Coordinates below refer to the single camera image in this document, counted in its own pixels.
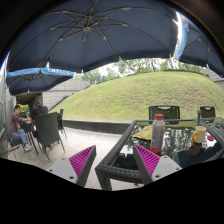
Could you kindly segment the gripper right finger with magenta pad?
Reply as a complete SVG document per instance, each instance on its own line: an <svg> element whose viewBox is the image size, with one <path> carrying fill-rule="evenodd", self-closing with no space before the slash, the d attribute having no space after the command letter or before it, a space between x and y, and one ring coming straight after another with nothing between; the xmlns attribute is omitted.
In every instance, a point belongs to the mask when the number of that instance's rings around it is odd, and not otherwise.
<svg viewBox="0 0 224 224"><path fill-rule="evenodd" d="M169 156L159 156L137 144L134 145L133 156L144 185L181 170Z"/></svg>

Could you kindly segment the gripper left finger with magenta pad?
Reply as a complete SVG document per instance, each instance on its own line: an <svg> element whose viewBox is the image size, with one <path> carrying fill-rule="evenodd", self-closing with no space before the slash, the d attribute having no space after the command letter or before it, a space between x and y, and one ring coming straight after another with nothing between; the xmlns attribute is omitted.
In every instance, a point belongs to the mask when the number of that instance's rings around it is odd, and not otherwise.
<svg viewBox="0 0 224 224"><path fill-rule="evenodd" d="M96 146L90 146L73 156L58 159L47 171L84 187L96 157Z"/></svg>

